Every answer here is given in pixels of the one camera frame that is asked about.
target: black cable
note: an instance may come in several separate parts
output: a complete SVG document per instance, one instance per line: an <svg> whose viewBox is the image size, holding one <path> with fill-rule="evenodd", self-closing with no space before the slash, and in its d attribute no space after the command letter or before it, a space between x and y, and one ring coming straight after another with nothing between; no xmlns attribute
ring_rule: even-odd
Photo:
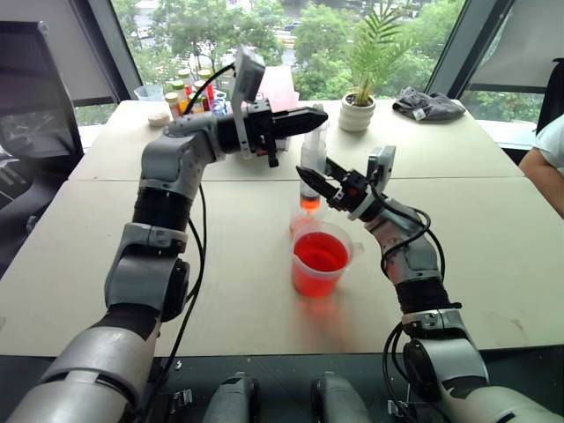
<svg viewBox="0 0 564 423"><path fill-rule="evenodd" d="M391 361L394 363L394 367L396 371L404 378L407 383L410 383L409 377L407 377L407 373L402 369L397 361L397 343L402 336L402 331L400 330L396 336L394 337L393 343L391 345Z"/></svg>
<svg viewBox="0 0 564 423"><path fill-rule="evenodd" d="M228 64L227 66L224 66L223 68L221 68L220 70L218 70L217 72L215 72L213 75L211 75L206 81L205 83L198 88L198 90L196 91L196 93L194 94L194 97L192 98L192 100L190 100L190 103L188 104L188 106L186 107L186 110L184 110L184 115L187 115L188 113L190 113L192 111L192 108L194 107L194 105L196 104L197 98L200 96L201 93L204 92L205 88L211 84L213 82L214 79L218 78L219 76L223 75L224 73L226 73L227 71L231 70L231 69L235 69L235 63L231 63Z"/></svg>
<svg viewBox="0 0 564 423"><path fill-rule="evenodd" d="M189 224L190 230L192 231L192 234L194 235L194 239L196 240L198 253L200 255L200 271L197 275L196 283L194 284L192 291L190 292L190 294L187 297L187 301L191 300L191 302L188 306L188 310L186 310L186 314L184 315L184 318L182 320L182 324L180 326L180 329L178 330L178 334L176 335L176 340L174 341L173 348L170 352L170 355L168 356L168 359L167 359L167 362L165 363L165 366L162 368L162 370L159 373L159 377L157 378L157 381L155 382L155 385L154 385L154 387L151 391L151 394L150 394L150 396L147 400L145 408L143 409L143 411L140 414L141 418L140 418L139 421L141 421L141 422L145 422L145 420L147 419L149 412L151 411L151 408L152 408L152 403L154 402L155 398L157 397L157 394L159 393L160 389L162 388L162 385L165 383L165 380L167 379L168 372L170 371L170 368L173 365L173 361L176 357L176 353L178 352L178 348L180 347L180 343L182 341L182 336L184 335L184 331L186 330L188 320L190 318L190 315L192 314L192 310L194 309L194 306L196 305L197 296L198 296L198 293L200 292L200 286L202 285L202 279L204 278L204 259L205 259L204 248L202 246L202 242L200 241L200 237L197 234L196 227L194 226L194 223L192 222L192 219L188 220L188 224Z"/></svg>
<svg viewBox="0 0 564 423"><path fill-rule="evenodd" d="M415 240L417 240L418 238L420 238L421 236L423 236L425 234L425 232L427 232L429 230L429 227L431 226L431 219L429 218L429 216L421 210L418 209L413 209L415 212L423 215L426 219L426 223L424 226L421 227L421 229L416 232L414 235L410 236L409 238L407 238L406 240L403 240L401 242L399 242L398 244L394 245L393 247L391 247L390 249L388 249L384 254L382 254L382 259L380 260L380 268L382 269L382 272L384 273L384 275L388 276L388 272L386 270L386 265L388 264L388 261L390 259L390 257L398 250L402 249L403 247L406 247L407 245L411 244L412 242L414 242Z"/></svg>
<svg viewBox="0 0 564 423"><path fill-rule="evenodd" d="M393 387L391 386L391 378L390 373L388 371L388 351L390 350L390 344L392 343L392 339L397 335L397 333L402 332L403 327L401 322L396 325L396 327L390 332L388 335L388 339L386 339L386 344L384 345L384 351L382 355L382 373L384 375L384 384L386 385L386 390L388 391L388 395L391 398L392 403L397 407L397 409L403 414L403 416L410 422L410 423L417 423L417 420L413 418L413 416L409 413L405 405L403 405L399 399L397 399L396 393L394 392Z"/></svg>
<svg viewBox="0 0 564 423"><path fill-rule="evenodd" d="M205 207L204 188L202 188L201 183L199 189L200 189L200 197L202 198L202 227L204 230L204 258L205 258L205 255L208 252L208 217L207 217L207 210Z"/></svg>
<svg viewBox="0 0 564 423"><path fill-rule="evenodd" d="M419 237L423 236L425 233L429 234L429 236L433 239L434 245L437 248L438 254L439 254L439 258L441 260L441 265L440 265L440 269L441 269L441 276L442 279L444 280L444 275L445 275L445 257L444 257L444 252L442 250L442 246L441 243L439 242L438 238L435 236L435 234L433 234L433 232L430 230L430 226L431 226L431 218L429 217L428 214L426 214L424 211L419 210L419 209L415 209L413 207L412 210L414 210L416 213L422 215L425 217L426 219L426 223L422 223L421 221L415 219L413 216L410 216L407 213L404 213L394 207L392 207L391 205L389 205L388 203L386 203L385 201L385 195L384 194L378 194L378 192L375 189L375 175L373 175L370 178L370 189L372 191L372 196L375 198L375 200L380 204L381 207L383 207L384 209L396 214L397 216L400 216L404 219L407 219L409 221L411 221L412 223L416 224L417 226L421 227L422 230L418 231L414 236L410 237L409 239L400 242L399 244L395 245L394 247L392 247L391 249L389 249L388 251L386 251L386 253L384 253L382 255L382 260L380 261L380 268L382 270L382 273L386 276L388 276L388 272L386 272L386 263L388 261L388 257L393 254L394 252L398 251L399 249L402 249L403 247L405 247L407 244L409 244L410 242L413 242L415 240L417 240Z"/></svg>
<svg viewBox="0 0 564 423"><path fill-rule="evenodd" d="M439 258L441 259L441 278L442 280L444 280L444 272L446 267L445 264L446 262L444 259L444 251L442 251L441 243L439 242L439 239L436 237L436 235L433 234L433 231L431 229L428 229L427 233L433 239L434 245L437 247L437 251L439 251Z"/></svg>
<svg viewBox="0 0 564 423"><path fill-rule="evenodd" d="M405 381L407 383L411 383L409 378L407 377L407 374L404 372L404 370L399 366L399 363L397 362L397 356L396 356L397 342L401 338L401 335L402 335L402 332L403 332L403 324L399 323L398 326L401 326L400 330L398 330L397 326L396 326L394 328L394 330L390 333L391 336L393 335L393 341L392 341L392 345L391 345L391 359L394 363L394 367L396 368L397 372L405 379ZM449 416L447 416L444 413L444 411L441 410L437 405L435 405L433 403L427 403L427 404L429 404L429 406L431 408L433 408L436 412L441 414L442 419L445 423L450 423Z"/></svg>

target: potted plant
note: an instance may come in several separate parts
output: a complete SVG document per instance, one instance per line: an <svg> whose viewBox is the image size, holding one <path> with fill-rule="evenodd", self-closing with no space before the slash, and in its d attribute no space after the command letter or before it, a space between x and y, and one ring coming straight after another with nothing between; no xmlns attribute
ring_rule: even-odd
<svg viewBox="0 0 564 423"><path fill-rule="evenodd" d="M391 2L380 2L355 28L349 62L358 88L341 100L338 124L343 130L368 127L376 107L371 93L388 78L394 63L411 46L401 36L399 14L390 6Z"/></svg>

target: office chair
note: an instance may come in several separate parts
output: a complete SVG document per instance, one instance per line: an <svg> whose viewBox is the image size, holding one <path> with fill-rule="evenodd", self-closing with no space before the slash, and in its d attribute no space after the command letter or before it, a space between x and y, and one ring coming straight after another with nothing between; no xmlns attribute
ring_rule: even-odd
<svg viewBox="0 0 564 423"><path fill-rule="evenodd" d="M564 115L564 58L554 59L553 62L557 64L546 85L545 98L538 117L537 135L554 119Z"/></svg>
<svg viewBox="0 0 564 423"><path fill-rule="evenodd" d="M29 186L0 209L0 276L84 155L46 32L41 22L0 21L0 160Z"/></svg>

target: plastic measuring cup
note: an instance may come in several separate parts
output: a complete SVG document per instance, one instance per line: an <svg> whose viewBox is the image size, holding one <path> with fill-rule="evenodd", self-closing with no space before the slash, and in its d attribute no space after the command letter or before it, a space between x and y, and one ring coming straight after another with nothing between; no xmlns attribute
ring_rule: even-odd
<svg viewBox="0 0 564 423"><path fill-rule="evenodd" d="M160 85L141 85L133 90L141 101L164 101L165 96Z"/></svg>
<svg viewBox="0 0 564 423"><path fill-rule="evenodd" d="M360 244L338 226L325 222L308 223L296 232L292 244L292 283L308 297L324 297L335 289Z"/></svg>

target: white flower pot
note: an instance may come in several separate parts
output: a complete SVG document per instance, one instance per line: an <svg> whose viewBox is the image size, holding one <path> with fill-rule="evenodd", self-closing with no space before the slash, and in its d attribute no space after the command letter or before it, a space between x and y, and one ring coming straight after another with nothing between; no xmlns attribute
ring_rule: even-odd
<svg viewBox="0 0 564 423"><path fill-rule="evenodd" d="M370 106L360 107L349 104L346 97L351 95L348 93L341 100L341 113L338 117L338 126L342 130L348 130L350 132L356 132L365 130L370 124L370 119L374 114L374 109L376 108L376 101L374 97L370 96L372 104Z"/></svg>

